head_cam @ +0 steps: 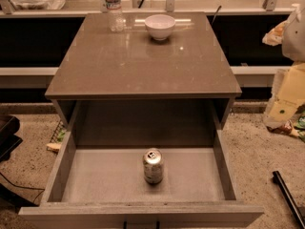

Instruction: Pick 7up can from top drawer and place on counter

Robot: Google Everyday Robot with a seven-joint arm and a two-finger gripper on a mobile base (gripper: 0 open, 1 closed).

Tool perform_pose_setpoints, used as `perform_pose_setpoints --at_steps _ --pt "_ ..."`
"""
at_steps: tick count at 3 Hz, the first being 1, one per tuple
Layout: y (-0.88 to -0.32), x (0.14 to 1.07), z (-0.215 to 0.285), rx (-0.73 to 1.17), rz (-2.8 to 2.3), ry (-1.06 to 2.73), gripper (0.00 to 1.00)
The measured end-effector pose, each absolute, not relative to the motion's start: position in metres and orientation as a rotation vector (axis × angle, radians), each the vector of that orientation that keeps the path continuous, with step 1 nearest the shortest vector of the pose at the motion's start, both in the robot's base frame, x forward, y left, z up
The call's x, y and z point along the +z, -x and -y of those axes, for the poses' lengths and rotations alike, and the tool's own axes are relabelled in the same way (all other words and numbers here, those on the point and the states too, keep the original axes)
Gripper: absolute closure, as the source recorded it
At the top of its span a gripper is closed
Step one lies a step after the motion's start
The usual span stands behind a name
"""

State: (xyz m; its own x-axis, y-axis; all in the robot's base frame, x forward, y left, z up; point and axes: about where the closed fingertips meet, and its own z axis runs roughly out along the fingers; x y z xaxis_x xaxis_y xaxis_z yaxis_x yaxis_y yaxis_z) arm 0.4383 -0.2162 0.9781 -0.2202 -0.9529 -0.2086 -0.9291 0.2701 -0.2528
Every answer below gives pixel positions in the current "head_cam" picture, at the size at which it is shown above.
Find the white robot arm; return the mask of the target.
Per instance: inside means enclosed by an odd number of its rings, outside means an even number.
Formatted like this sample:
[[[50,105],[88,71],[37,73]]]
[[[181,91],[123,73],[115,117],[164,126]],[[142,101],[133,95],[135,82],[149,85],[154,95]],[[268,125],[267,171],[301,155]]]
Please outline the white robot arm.
[[[284,27],[282,53],[294,62],[305,62],[305,4],[293,4]]]

